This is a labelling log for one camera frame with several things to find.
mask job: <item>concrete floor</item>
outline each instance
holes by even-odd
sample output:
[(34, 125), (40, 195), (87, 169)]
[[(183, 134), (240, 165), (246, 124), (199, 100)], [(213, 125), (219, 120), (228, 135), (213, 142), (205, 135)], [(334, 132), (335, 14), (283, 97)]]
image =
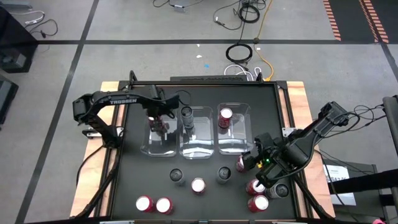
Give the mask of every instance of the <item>concrete floor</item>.
[[(212, 22), (215, 9), (232, 2), (204, 0), (181, 14), (168, 6), (154, 8), (149, 0), (100, 0), (87, 39), (238, 39), (240, 30), (228, 31)], [(53, 40), (80, 39), (92, 3), (93, 0), (32, 1), (34, 10), (45, 11), (47, 19), (58, 22), (59, 33), (50, 38)], [(25, 20), (25, 17), (16, 17), (21, 22)], [(221, 11), (218, 17), (229, 26), (239, 24), (231, 9)], [(255, 37), (258, 26), (259, 22), (245, 26), (243, 38)], [(51, 32), (53, 27), (48, 25), (42, 29)], [(318, 0), (274, 1), (263, 29), (262, 39), (334, 39), (323, 3)], [(48, 50), (47, 47), (39, 46), (29, 73), (0, 72), (20, 86), (0, 131), (2, 223), (15, 222), (76, 52), (76, 45), (51, 45)], [(227, 44), (85, 45), (25, 222), (69, 216), (75, 176), (87, 143), (81, 135), (82, 127), (77, 127), (72, 118), (73, 100), (98, 90), (103, 81), (126, 80), (132, 69), (139, 80), (221, 75), (230, 64), (225, 58), (228, 47)], [(336, 101), (352, 110), (359, 104), (378, 105), (383, 96), (398, 94), (397, 80), (380, 45), (267, 44), (259, 47), (275, 68), (273, 80), (305, 83), (313, 117), (327, 101)], [(398, 58), (398, 45), (388, 47)], [(233, 52), (233, 56), (239, 55), (244, 53)], [(264, 74), (269, 73), (257, 55), (248, 67), (252, 70), (256, 66), (261, 67)], [(385, 119), (360, 131), (326, 139), (320, 147), (344, 161), (376, 164), (378, 170), (398, 167)]]

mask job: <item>wooden board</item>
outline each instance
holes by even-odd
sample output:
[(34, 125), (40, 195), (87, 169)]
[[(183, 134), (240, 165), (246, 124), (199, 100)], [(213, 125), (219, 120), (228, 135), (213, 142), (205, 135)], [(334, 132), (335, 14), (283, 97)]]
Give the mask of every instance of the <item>wooden board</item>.
[[(119, 82), (103, 82), (101, 91), (116, 91), (118, 89)], [(292, 106), (293, 117), (296, 128), (305, 128), (312, 122), (310, 107), (308, 105), (307, 95), (305, 93), (303, 82), (287, 82), (289, 89), (290, 104)], [(289, 118), (287, 116), (287, 110), (284, 100), (283, 91), (279, 91), (282, 114), (284, 117), (284, 123), (286, 127), (289, 127)], [(99, 116), (108, 124), (111, 123), (113, 115), (113, 106), (107, 106), (99, 112)], [(121, 106), (118, 114), (118, 126), (121, 125), (123, 119), (124, 106)], [(85, 157), (90, 155), (95, 149), (100, 147), (102, 141), (100, 139), (92, 139), (88, 141)], [(80, 213), (86, 204), (91, 200), (99, 187), (101, 171), (103, 168), (103, 162), (105, 158), (105, 149), (93, 156), (82, 168), (80, 174), (79, 184), (76, 189), (75, 199), (73, 201), (71, 216)], [(305, 176), (307, 178), (307, 185), (314, 197), (318, 200), (320, 205), (330, 215), (335, 216), (333, 205), (329, 194), (328, 185), (326, 182), (325, 174), (323, 173), (322, 160), (319, 154), (314, 154), (312, 161), (308, 167), (305, 168)], [(305, 211), (305, 204), (303, 195), (297, 188), (298, 202), (300, 205), (301, 217), (307, 217)], [(106, 207), (109, 199), (109, 188), (104, 193), (103, 202), (101, 206), (101, 215), (106, 215)]]

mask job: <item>white cable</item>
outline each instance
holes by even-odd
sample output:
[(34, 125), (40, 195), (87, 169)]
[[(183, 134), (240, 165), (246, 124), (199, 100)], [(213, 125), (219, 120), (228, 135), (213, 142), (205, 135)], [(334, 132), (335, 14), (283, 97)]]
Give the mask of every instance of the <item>white cable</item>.
[[(238, 68), (240, 68), (240, 69), (242, 70), (242, 72), (238, 72), (238, 73), (235, 74), (235, 75), (240, 75), (240, 74), (244, 73), (244, 74), (246, 75), (247, 80), (250, 81), (249, 78), (247, 77), (247, 75), (249, 74), (250, 77), (251, 77), (251, 80), (254, 81), (254, 76), (253, 76), (253, 74), (252, 74), (251, 72), (246, 71), (242, 66), (236, 65), (236, 64), (229, 65), (228, 67), (226, 67), (225, 70), (224, 70), (224, 75), (226, 75), (227, 69), (229, 69), (229, 68), (231, 68), (231, 67), (238, 67)], [(256, 74), (256, 78), (257, 78), (257, 76), (258, 76), (257, 69), (260, 70), (260, 72), (261, 72), (261, 68), (259, 68), (259, 67), (256, 67), (256, 68), (254, 69), (254, 73)]]
[(25, 21), (25, 24), (26, 24), (26, 25), (29, 25), (29, 24), (38, 23), (41, 19), (43, 19), (45, 13), (44, 13), (43, 11), (32, 11), (32, 12), (25, 12), (25, 13), (10, 12), (10, 14), (12, 14), (12, 15), (18, 15), (18, 16), (23, 16), (23, 15), (28, 15), (28, 14), (32, 14), (32, 13), (38, 13), (38, 12), (40, 12), (40, 13), (42, 14), (42, 16), (40, 16), (40, 17), (37, 18), (37, 19), (33, 19), (33, 20), (31, 20), (31, 21)]

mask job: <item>clear plastic container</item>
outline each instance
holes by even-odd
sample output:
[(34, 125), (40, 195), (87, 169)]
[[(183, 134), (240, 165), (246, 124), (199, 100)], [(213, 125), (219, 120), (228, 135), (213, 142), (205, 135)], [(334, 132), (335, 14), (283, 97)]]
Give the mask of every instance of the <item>clear plastic container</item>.
[[(224, 108), (232, 111), (228, 128), (221, 128), (218, 123), (220, 112)], [(253, 149), (251, 136), (250, 106), (245, 103), (221, 103), (217, 107), (218, 149), (224, 155), (240, 155)]]
[(192, 106), (193, 128), (185, 129), (181, 113), (180, 154), (186, 159), (207, 159), (214, 153), (213, 110), (207, 106)]
[(159, 134), (150, 131), (149, 122), (145, 120), (145, 137), (142, 142), (141, 152), (154, 157), (172, 157), (177, 152), (177, 117), (169, 118), (162, 116), (163, 122), (167, 127), (167, 132)]

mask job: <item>red soda can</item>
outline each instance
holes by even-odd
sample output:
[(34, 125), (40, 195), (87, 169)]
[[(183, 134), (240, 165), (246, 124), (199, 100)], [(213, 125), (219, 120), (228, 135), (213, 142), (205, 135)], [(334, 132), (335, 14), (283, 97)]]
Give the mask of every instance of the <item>red soda can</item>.
[(229, 108), (223, 108), (218, 115), (218, 126), (220, 128), (229, 128), (231, 124), (232, 110)]
[(264, 195), (257, 195), (248, 200), (248, 207), (251, 212), (262, 212), (268, 207), (268, 199)]
[(262, 184), (260, 184), (257, 187), (257, 184), (259, 183), (259, 180), (257, 179), (253, 179), (252, 181), (250, 181), (247, 185), (246, 185), (246, 192), (249, 195), (259, 195), (259, 194), (263, 194), (264, 191), (266, 190), (266, 187), (263, 186)]
[(239, 159), (235, 164), (235, 168), (238, 172), (246, 172), (246, 170), (244, 169), (242, 156), (239, 156)]
[(156, 202), (158, 212), (168, 215), (173, 211), (173, 202), (168, 197), (162, 197)]
[(142, 212), (152, 212), (154, 210), (154, 201), (149, 196), (143, 195), (137, 199), (136, 207)]
[(193, 193), (197, 195), (201, 195), (203, 192), (205, 192), (206, 189), (205, 181), (202, 178), (195, 178), (192, 181), (191, 186)]

